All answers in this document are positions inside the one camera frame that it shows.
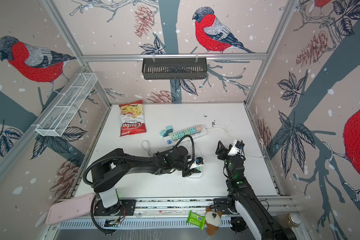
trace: bird's black head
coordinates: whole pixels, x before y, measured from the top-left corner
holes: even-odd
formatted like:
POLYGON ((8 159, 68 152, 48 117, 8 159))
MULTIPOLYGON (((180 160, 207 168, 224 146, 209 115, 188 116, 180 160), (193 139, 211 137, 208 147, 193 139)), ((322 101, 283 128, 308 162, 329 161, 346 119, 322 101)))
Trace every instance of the bird's black head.
POLYGON ((210 7, 201 7, 196 10, 192 19, 196 20, 196 22, 200 23, 203 18, 208 14, 215 14, 215 12, 210 7))
POLYGON ((12 36, 4 36, 0 38, 0 60, 8 59, 13 61, 12 46, 18 43, 19 40, 12 36))

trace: white table surface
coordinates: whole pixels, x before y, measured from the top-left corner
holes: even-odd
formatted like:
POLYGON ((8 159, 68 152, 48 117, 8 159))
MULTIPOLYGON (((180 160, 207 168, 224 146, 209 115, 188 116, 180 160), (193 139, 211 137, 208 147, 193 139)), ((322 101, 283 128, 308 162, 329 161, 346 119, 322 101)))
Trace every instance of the white table surface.
MULTIPOLYGON (((148 157, 140 146, 148 140, 152 152, 167 150, 159 132, 171 125, 173 131, 203 124, 206 128, 221 127, 232 137, 243 140, 244 151, 251 156, 262 156, 250 120, 242 103, 218 104, 145 104, 145 125, 147 132, 120 137, 120 108, 114 105, 109 113, 89 164, 100 157, 122 148, 125 153, 148 157)), ((228 147, 234 139, 229 138, 221 129, 208 129, 208 134, 195 139, 195 144, 204 156, 203 175, 199 179, 183 178, 181 171, 173 174, 153 175, 136 173, 125 175, 115 186, 120 198, 138 197, 221 197, 227 195, 226 177, 223 175, 223 161, 215 154, 218 141, 228 147)), ((191 155, 191 145, 182 143, 191 155)), ((195 149, 195 156, 200 156, 195 149)), ((264 159, 246 156, 244 161, 248 182, 257 196, 277 195, 264 159)), ((91 186, 82 180, 76 197, 93 192, 91 186)))

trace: cassava chips bag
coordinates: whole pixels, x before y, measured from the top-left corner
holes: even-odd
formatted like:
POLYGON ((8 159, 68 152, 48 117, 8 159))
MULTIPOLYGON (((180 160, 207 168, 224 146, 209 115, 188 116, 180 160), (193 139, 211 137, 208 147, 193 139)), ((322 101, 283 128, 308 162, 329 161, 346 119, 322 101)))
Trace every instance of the cassava chips bag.
POLYGON ((134 103, 121 104, 120 107, 120 119, 121 119, 121 131, 120 137, 125 135, 132 135, 137 133, 143 133, 145 129, 143 101, 137 101, 134 103))

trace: hanging basket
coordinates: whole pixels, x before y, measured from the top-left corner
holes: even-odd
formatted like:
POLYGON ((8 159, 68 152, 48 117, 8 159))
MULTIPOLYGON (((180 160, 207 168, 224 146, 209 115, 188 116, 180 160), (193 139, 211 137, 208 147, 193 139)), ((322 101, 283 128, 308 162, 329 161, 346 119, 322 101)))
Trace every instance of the hanging basket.
POLYGON ((144 58, 144 79, 205 79, 206 58, 144 58))

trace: teddy bear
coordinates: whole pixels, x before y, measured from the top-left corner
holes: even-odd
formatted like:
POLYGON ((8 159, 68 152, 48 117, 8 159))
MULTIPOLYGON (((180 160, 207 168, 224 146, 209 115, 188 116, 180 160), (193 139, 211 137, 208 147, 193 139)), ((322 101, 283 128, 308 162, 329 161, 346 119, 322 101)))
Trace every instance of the teddy bear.
POLYGON ((205 224, 207 225, 206 232, 208 236, 212 236, 219 229, 221 215, 221 211, 214 212, 210 207, 206 208, 205 224))

